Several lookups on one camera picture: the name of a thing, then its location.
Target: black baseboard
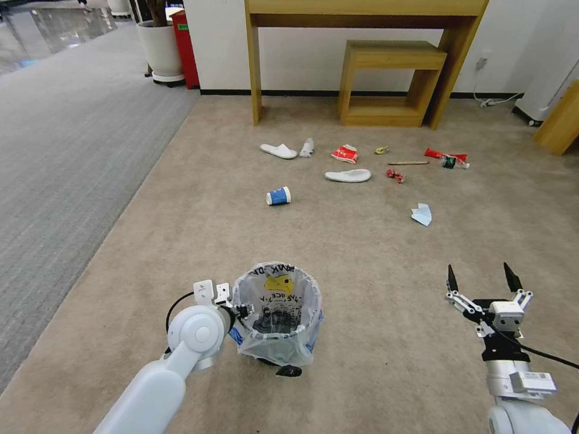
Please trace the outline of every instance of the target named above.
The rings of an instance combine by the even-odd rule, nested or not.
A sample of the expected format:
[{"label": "black baseboard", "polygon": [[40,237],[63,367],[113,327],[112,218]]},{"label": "black baseboard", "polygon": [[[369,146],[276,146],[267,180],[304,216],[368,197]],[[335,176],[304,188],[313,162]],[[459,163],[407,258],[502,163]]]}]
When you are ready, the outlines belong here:
[{"label": "black baseboard", "polygon": [[[202,95],[251,95],[249,89],[200,89]],[[337,90],[262,90],[263,96],[338,96]],[[405,96],[406,92],[375,92],[355,90],[352,92],[355,96]],[[507,99],[516,93],[505,92],[481,92],[477,93],[478,98],[499,98]],[[474,99],[472,92],[452,92],[452,99]]]}]

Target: glossy floor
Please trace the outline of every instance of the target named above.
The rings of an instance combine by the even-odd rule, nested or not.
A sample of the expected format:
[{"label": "glossy floor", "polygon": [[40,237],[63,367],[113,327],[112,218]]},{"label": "glossy floor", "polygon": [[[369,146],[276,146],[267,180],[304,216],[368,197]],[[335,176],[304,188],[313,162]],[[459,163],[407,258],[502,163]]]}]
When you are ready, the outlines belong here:
[{"label": "glossy floor", "polygon": [[0,22],[0,75],[129,24],[105,7],[12,9]]}]

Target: paper cup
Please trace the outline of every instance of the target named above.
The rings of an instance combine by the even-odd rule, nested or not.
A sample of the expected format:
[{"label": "paper cup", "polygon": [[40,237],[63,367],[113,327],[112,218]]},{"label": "paper cup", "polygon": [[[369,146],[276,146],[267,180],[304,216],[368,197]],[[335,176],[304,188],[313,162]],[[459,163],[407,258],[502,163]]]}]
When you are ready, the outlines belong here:
[{"label": "paper cup", "polygon": [[265,202],[268,205],[281,205],[291,203],[290,189],[282,187],[277,190],[272,190],[265,195]]}]

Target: plastic bag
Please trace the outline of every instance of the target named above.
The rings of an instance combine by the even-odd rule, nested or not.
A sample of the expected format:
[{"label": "plastic bag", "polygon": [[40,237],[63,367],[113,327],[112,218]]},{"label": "plastic bag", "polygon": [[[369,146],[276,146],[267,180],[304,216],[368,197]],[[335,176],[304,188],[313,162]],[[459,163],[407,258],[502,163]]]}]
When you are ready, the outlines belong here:
[{"label": "plastic bag", "polygon": [[283,262],[258,263],[233,285],[232,303],[255,309],[229,332],[238,353],[280,366],[312,363],[324,316],[320,288],[308,273]]}]

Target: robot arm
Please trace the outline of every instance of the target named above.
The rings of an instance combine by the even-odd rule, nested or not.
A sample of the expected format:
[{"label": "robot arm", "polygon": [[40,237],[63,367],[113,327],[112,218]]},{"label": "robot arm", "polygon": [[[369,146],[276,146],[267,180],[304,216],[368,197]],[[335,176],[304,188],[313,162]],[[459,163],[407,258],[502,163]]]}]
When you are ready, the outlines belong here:
[{"label": "robot arm", "polygon": [[213,364],[235,320],[229,284],[214,289],[211,280],[204,280],[193,288],[198,306],[183,309],[171,321],[170,352],[137,373],[94,434],[164,432],[181,406],[187,376]]},{"label": "robot arm", "polygon": [[496,405],[489,411],[491,434],[569,434],[563,422],[537,402],[557,391],[549,373],[531,372],[529,356],[517,339],[523,338],[520,325],[533,293],[524,291],[519,277],[505,263],[512,300],[470,300],[458,291],[452,267],[448,266],[446,301],[476,323],[483,338],[482,359],[487,365],[487,386]]}]

